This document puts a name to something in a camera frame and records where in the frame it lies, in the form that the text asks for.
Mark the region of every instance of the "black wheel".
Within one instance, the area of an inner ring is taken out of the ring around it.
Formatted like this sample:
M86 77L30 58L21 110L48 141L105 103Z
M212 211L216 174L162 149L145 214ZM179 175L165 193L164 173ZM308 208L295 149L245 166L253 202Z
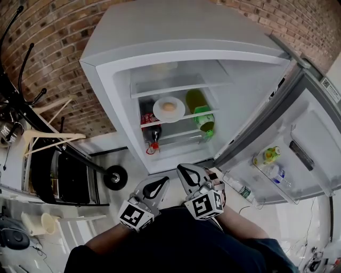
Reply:
M111 166L107 169L111 174L104 176L104 184L111 190L121 190L127 185L128 174L126 170L118 165Z

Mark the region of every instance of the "red label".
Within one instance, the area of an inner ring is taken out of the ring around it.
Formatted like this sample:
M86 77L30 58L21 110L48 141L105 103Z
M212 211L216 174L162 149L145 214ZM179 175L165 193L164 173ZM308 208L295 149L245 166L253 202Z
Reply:
M145 114L141 117L141 124L158 122L158 121L159 120L157 118L155 118L153 113L148 113L148 114Z

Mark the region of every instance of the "green bottle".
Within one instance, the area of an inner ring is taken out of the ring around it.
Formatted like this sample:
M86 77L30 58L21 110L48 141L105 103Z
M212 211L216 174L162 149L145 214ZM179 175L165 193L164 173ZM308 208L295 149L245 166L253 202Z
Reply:
M192 89L187 92L186 104L190 108L192 114L211 110L203 93L199 89ZM214 116L212 114L195 117L194 121L197 124L197 127L206 133L206 138L211 138L213 136Z

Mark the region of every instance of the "refrigerator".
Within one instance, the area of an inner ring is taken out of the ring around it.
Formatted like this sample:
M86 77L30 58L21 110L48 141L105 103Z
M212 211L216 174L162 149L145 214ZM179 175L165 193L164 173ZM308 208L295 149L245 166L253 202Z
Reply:
M235 10L208 0L113 5L80 63L116 130L150 174L180 163L214 166L251 190L256 206L297 204L341 187L338 91L308 58ZM189 111L185 97L191 89L204 94L206 112ZM184 103L184 116L141 124L140 105L167 96ZM208 114L215 120L211 138L194 122ZM162 128L160 149L149 155L142 129L153 125ZM253 164L277 146L276 164L289 187Z

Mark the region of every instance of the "wooden hanger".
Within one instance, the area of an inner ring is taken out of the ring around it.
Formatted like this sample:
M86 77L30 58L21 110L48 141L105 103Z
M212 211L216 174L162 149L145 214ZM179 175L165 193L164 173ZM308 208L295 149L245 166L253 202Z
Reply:
M33 111L37 114L41 114L45 111L48 111L54 107L57 107L59 105L62 105L64 103L64 105L58 110L58 112L50 119L50 121L47 124L51 124L51 122L56 118L57 115L59 115L60 112L63 111L63 109L72 101L76 98L76 95L70 95L66 98L62 98L60 100L57 100L55 102L52 102L51 104L47 105L47 106L43 106L43 107L36 107L33 108ZM36 144L36 142L38 141L39 138L36 138L36 140L33 142L30 150L32 150L34 144Z
M57 146L59 144L63 144L66 142L70 142L72 140L76 140L76 139L84 139L86 138L86 136L84 134L72 134L72 133L43 133L43 132L39 132L36 130L26 130L24 131L23 135L22 135L25 145L24 145L24 149L23 149L23 156L28 156L29 154L32 154L33 152L37 152L37 151L41 151L50 147L54 147ZM51 145L47 145L46 147L42 147L36 150L32 150L30 149L28 152L28 146L30 144L30 141L32 138L63 138L66 140L62 140L60 142L51 144Z

